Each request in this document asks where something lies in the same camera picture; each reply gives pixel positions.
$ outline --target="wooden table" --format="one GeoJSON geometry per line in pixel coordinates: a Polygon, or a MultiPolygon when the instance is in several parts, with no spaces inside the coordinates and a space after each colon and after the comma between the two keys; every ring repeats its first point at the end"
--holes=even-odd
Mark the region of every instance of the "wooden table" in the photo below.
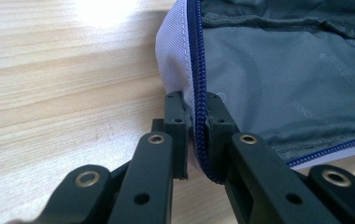
{"type": "MultiPolygon", "coordinates": [[[[154,40],[168,0],[0,1],[0,223],[38,216],[70,171],[130,160],[163,117],[154,40]]],[[[355,174],[355,158],[338,162],[355,174]]],[[[173,223],[236,223],[190,168],[173,223]]]]}

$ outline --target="metal grommet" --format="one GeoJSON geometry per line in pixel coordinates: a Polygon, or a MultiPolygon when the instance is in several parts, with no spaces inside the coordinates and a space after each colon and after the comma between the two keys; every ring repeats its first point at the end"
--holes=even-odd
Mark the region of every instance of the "metal grommet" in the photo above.
{"type": "Polygon", "coordinates": [[[246,144],[256,144],[257,143],[257,139],[249,134],[243,134],[241,135],[241,137],[239,137],[239,140],[241,140],[241,142],[246,143],[246,144]]]}
{"type": "Polygon", "coordinates": [[[165,138],[160,134],[154,134],[148,138],[148,141],[152,144],[161,144],[165,141],[165,138]]]}
{"type": "Polygon", "coordinates": [[[75,183],[80,188],[87,188],[89,186],[94,185],[96,182],[98,182],[99,178],[100,178],[100,175],[98,172],[86,171],[86,172],[79,174],[76,177],[75,183]],[[84,177],[85,175],[93,175],[93,178],[91,178],[90,180],[87,180],[87,181],[82,181],[81,178],[84,177]]]}
{"type": "Polygon", "coordinates": [[[328,182],[339,186],[339,187],[349,187],[351,185],[351,181],[344,175],[333,171],[333,170],[324,170],[322,171],[322,176],[328,182]]]}

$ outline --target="fabric bag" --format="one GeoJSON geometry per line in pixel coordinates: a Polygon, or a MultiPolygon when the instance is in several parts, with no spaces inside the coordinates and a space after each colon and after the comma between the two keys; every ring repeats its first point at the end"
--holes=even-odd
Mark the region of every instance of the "fabric bag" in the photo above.
{"type": "Polygon", "coordinates": [[[294,169],[355,155],[355,1],[177,0],[156,55],[166,91],[182,91],[192,111],[196,158],[214,182],[207,91],[294,169]]]}

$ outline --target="blue zipper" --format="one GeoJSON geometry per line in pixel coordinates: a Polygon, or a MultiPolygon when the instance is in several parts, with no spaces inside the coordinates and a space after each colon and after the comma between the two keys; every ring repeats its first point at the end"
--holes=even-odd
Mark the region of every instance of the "blue zipper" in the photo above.
{"type": "Polygon", "coordinates": [[[355,147],[355,139],[348,141],[346,143],[337,145],[335,147],[328,147],[328,148],[325,148],[321,151],[317,151],[317,152],[305,155],[303,157],[297,158],[295,160],[288,161],[286,164],[288,164],[290,167],[297,166],[297,165],[300,165],[300,164],[303,164],[303,163],[306,163],[309,161],[313,161],[314,159],[317,159],[317,158],[347,149],[349,147],[355,147]]]}
{"type": "Polygon", "coordinates": [[[217,184],[223,184],[224,179],[216,176],[210,169],[209,157],[206,152],[206,66],[200,0],[187,1],[187,22],[192,61],[192,81],[194,86],[194,138],[196,155],[204,174],[211,181],[217,184]]]}

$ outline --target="light purple fabric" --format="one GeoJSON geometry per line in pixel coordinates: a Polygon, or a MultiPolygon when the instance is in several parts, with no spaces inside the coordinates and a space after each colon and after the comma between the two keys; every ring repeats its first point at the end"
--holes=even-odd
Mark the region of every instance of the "light purple fabric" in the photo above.
{"type": "Polygon", "coordinates": [[[187,1],[177,0],[158,31],[155,53],[166,92],[182,91],[194,119],[194,87],[187,24],[187,1]]]}

